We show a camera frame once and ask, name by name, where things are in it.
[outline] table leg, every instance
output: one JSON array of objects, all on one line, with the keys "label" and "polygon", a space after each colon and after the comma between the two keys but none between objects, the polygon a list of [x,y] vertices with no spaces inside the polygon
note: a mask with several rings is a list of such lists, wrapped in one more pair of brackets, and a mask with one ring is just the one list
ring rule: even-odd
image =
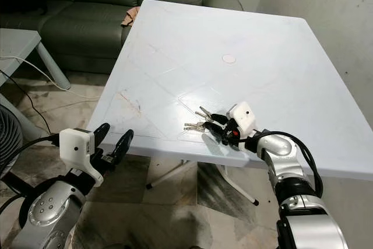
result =
[{"label": "table leg", "polygon": [[226,180],[227,183],[230,184],[236,191],[238,191],[241,195],[246,197],[255,206],[259,205],[259,201],[257,201],[255,198],[250,196],[240,186],[238,186],[235,182],[233,182],[231,178],[228,177],[227,166],[219,166],[218,164],[216,164],[216,168],[218,169],[220,175],[224,178],[224,180]]},{"label": "table leg", "polygon": [[13,106],[2,94],[0,94],[0,103],[8,108],[19,120],[23,137],[31,141],[37,139],[43,133],[41,128],[35,126],[29,119],[27,119],[16,107]]},{"label": "table leg", "polygon": [[66,76],[62,73],[50,53],[48,53],[47,49],[44,47],[42,42],[39,42],[36,46],[36,50],[39,53],[39,56],[43,60],[45,66],[48,68],[49,73],[54,78],[56,84],[66,90],[70,89],[71,85],[66,78]]},{"label": "table leg", "polygon": [[155,187],[156,185],[160,184],[164,180],[166,180],[166,179],[168,179],[168,178],[170,178],[172,176],[175,176],[176,174],[179,174],[180,172],[182,172],[182,171],[190,168],[193,164],[194,164],[194,162],[190,162],[189,160],[188,161],[183,161],[182,165],[178,166],[175,169],[172,169],[170,172],[168,172],[165,175],[161,176],[156,181],[153,181],[153,182],[149,183],[148,185],[146,185],[146,188],[149,190],[149,189]]}]

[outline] green sofa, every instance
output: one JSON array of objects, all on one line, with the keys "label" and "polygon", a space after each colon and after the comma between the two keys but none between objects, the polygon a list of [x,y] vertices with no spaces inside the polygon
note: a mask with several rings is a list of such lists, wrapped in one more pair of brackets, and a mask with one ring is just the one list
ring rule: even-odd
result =
[{"label": "green sofa", "polygon": [[[143,0],[48,0],[48,12],[3,13],[0,25],[37,30],[62,69],[110,73],[130,31],[121,22]],[[238,0],[163,0],[242,10]]]}]

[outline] table top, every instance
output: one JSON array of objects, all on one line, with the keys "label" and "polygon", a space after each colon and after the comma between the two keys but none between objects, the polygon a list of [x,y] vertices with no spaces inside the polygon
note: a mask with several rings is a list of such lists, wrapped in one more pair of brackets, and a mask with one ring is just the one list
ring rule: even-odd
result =
[{"label": "table top", "polygon": [[[184,131],[199,106],[247,101],[259,129],[300,138],[324,176],[373,180],[373,132],[304,19],[145,0],[88,124],[127,129],[129,153],[265,167],[251,152]],[[309,172],[298,152],[301,164]]]},{"label": "table top", "polygon": [[[34,30],[0,29],[0,57],[11,55],[25,59],[40,40],[40,35]],[[1,59],[0,69],[10,76],[20,64],[16,59]],[[5,81],[0,75],[0,85]]]}]

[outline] black cord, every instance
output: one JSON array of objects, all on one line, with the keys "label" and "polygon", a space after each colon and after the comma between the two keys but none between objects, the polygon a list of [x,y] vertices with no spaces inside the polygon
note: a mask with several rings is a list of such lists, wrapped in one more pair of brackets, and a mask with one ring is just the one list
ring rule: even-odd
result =
[{"label": "black cord", "polygon": [[9,198],[6,202],[4,202],[4,204],[0,207],[0,215],[5,210],[5,208],[7,208],[9,206],[9,204],[11,204],[13,201],[15,201],[16,199],[19,199],[21,197],[22,197],[21,194],[17,194],[14,197]]},{"label": "black cord", "polygon": [[17,150],[15,150],[12,154],[10,154],[10,156],[8,156],[8,158],[6,159],[5,163],[3,164],[2,167],[0,167],[0,175],[3,173],[3,171],[6,169],[6,167],[9,165],[9,163],[20,153],[22,152],[23,150],[25,150],[26,148],[30,147],[31,145],[34,145],[35,143],[38,143],[38,142],[41,142],[41,141],[46,141],[46,140],[53,140],[55,137],[55,135],[50,135],[50,136],[46,136],[46,137],[42,137],[42,138],[38,138],[38,139],[35,139],[35,140],[32,140],[28,143],[26,143],[25,145],[23,145],[21,148],[18,148]]},{"label": "black cord", "polygon": [[14,189],[11,185],[8,185],[6,182],[4,182],[4,183],[5,183],[5,185],[7,185],[8,188],[11,189],[13,192],[15,192],[15,193],[18,194],[18,195],[22,195],[23,197],[25,197],[24,194],[21,194],[19,191],[17,191],[16,189]]},{"label": "black cord", "polygon": [[269,135],[283,135],[289,137],[291,140],[293,140],[299,147],[300,151],[302,152],[302,155],[305,159],[305,161],[308,163],[309,167],[311,168],[312,172],[314,173],[315,177],[315,192],[319,198],[321,198],[322,193],[323,193],[323,183],[320,174],[317,171],[316,163],[314,160],[314,157],[312,157],[311,152],[309,149],[306,147],[306,145],[300,141],[300,139],[296,138],[292,134],[288,134],[287,132],[282,132],[282,131],[269,131],[269,132],[264,132],[258,136],[254,136],[252,138],[246,138],[246,139],[240,139],[238,142],[254,142],[258,141],[262,137],[269,136]]},{"label": "black cord", "polygon": [[52,134],[51,129],[49,128],[49,125],[48,125],[47,120],[43,117],[43,115],[41,115],[41,113],[40,113],[39,111],[36,110],[36,108],[35,108],[35,106],[34,106],[34,103],[33,103],[33,100],[31,99],[31,97],[29,96],[29,94],[26,93],[26,91],[25,91],[24,89],[22,89],[22,88],[17,84],[17,82],[14,81],[14,79],[13,79],[12,77],[10,77],[8,74],[6,74],[3,70],[0,69],[0,72],[3,73],[3,75],[5,75],[6,77],[8,77],[8,79],[11,80],[11,81],[12,81],[12,82],[13,82],[13,83],[18,87],[18,89],[20,89],[20,91],[23,92],[23,93],[24,93],[24,94],[29,98],[29,100],[30,100],[30,102],[31,102],[31,107],[32,107],[32,108],[35,110],[35,112],[36,112],[37,114],[39,114],[39,116],[43,119],[43,121],[45,122],[45,124],[46,124],[46,126],[47,126],[47,128],[48,128],[48,132],[49,132],[49,134]]}]

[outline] cloth on sofa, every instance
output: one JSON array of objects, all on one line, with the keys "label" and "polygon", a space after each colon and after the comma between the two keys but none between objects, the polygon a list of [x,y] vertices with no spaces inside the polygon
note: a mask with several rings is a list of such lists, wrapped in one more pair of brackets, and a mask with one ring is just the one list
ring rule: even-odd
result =
[{"label": "cloth on sofa", "polygon": [[140,6],[130,8],[130,10],[126,12],[126,16],[124,17],[122,26],[132,26],[139,11]]}]

